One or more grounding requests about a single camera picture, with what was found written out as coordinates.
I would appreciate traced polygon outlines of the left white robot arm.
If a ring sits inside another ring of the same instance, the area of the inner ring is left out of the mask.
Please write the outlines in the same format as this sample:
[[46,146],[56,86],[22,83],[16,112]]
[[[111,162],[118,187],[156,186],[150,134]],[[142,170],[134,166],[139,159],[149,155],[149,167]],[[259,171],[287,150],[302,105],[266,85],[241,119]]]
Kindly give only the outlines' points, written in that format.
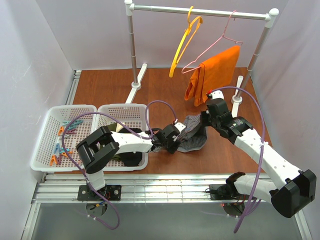
[[98,128],[76,146],[89,185],[96,191],[105,187],[103,168],[115,155],[160,150],[173,154],[180,145],[179,136],[185,128],[181,122],[169,124],[155,136],[149,131],[119,133],[106,126]]

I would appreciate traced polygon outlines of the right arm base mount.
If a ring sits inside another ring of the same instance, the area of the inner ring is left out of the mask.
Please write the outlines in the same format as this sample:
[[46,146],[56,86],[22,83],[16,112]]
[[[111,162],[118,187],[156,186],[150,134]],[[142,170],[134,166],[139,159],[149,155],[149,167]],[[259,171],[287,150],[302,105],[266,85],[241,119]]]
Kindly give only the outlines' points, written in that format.
[[233,198],[231,190],[226,184],[210,184],[204,192],[210,195],[211,200],[231,200]]

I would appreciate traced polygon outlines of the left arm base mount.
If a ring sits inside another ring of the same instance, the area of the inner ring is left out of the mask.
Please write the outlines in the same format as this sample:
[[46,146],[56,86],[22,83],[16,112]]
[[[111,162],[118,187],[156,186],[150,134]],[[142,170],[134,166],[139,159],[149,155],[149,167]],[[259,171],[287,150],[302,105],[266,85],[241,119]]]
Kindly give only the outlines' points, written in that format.
[[[121,185],[106,185],[97,192],[109,201],[119,201],[121,199]],[[80,185],[77,194],[78,201],[98,201],[102,198],[98,196],[87,184]]]

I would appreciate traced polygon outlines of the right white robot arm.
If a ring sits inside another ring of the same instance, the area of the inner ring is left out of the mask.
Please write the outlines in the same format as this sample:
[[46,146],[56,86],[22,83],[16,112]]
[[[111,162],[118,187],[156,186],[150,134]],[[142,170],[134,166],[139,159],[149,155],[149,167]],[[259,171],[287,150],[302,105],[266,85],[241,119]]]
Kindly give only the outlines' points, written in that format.
[[315,199],[317,177],[285,160],[243,117],[233,117],[222,98],[206,102],[201,122],[213,127],[221,137],[246,153],[268,174],[270,181],[260,180],[244,172],[229,176],[213,193],[225,199],[252,195],[272,204],[278,213],[291,218]]

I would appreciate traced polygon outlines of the grey striped underwear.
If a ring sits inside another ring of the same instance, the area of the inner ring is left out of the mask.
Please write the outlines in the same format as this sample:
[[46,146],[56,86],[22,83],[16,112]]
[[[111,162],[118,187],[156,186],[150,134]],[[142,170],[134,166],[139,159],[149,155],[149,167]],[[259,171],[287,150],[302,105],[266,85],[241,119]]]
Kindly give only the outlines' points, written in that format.
[[178,152],[187,153],[203,148],[207,141],[207,130],[201,126],[201,115],[188,115],[183,124],[186,128],[179,136]]

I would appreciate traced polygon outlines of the yellow plastic hanger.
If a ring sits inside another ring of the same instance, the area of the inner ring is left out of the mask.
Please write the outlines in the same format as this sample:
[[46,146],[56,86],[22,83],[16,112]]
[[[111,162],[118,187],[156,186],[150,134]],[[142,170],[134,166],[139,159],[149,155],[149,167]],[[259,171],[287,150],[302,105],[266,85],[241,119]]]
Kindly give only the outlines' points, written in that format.
[[170,78],[174,76],[174,72],[178,66],[178,63],[180,62],[182,56],[184,55],[187,47],[189,46],[195,34],[197,33],[198,29],[203,24],[203,18],[201,16],[196,16],[193,20],[191,20],[191,13],[193,9],[194,9],[193,6],[189,8],[189,11],[187,14],[188,26],[183,33],[183,36],[180,40],[180,43],[173,57],[173,60],[169,69],[169,74],[168,74]]

